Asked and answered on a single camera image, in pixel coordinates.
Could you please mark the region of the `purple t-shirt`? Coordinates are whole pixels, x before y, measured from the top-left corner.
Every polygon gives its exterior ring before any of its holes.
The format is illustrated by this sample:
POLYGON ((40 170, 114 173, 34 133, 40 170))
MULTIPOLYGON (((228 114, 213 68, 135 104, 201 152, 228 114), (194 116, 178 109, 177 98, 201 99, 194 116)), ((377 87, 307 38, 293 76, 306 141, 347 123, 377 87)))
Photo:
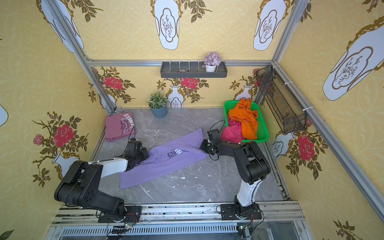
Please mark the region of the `purple t-shirt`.
POLYGON ((120 174, 120 188, 131 188, 204 160, 208 154, 200 150, 203 140, 204 130, 200 128, 153 147, 148 159, 120 174))

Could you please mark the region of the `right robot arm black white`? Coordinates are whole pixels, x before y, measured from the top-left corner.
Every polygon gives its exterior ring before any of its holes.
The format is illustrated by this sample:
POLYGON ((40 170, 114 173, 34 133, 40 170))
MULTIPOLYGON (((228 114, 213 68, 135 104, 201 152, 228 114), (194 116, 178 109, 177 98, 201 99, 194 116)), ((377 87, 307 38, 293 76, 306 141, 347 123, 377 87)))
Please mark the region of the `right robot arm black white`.
POLYGON ((263 215, 255 201, 255 194, 271 172, 271 167, 258 144, 254 141, 240 144, 225 142, 217 129, 207 134, 208 138, 203 140, 200 149, 212 156, 234 158, 242 179, 234 203, 220 205, 222 220, 261 220, 263 215))

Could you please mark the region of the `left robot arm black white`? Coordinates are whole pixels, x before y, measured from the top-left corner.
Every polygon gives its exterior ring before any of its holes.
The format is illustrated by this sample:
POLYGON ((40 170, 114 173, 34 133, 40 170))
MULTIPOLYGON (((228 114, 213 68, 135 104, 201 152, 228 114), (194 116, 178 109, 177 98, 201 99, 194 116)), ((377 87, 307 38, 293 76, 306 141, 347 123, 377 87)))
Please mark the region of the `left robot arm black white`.
POLYGON ((133 138, 121 156, 96 162, 75 161, 57 187, 54 198, 67 207, 96 210, 99 223, 134 225, 139 222, 142 207, 125 207, 123 199, 101 192, 100 180, 130 171, 148 158, 149 153, 142 147, 142 142, 133 138))

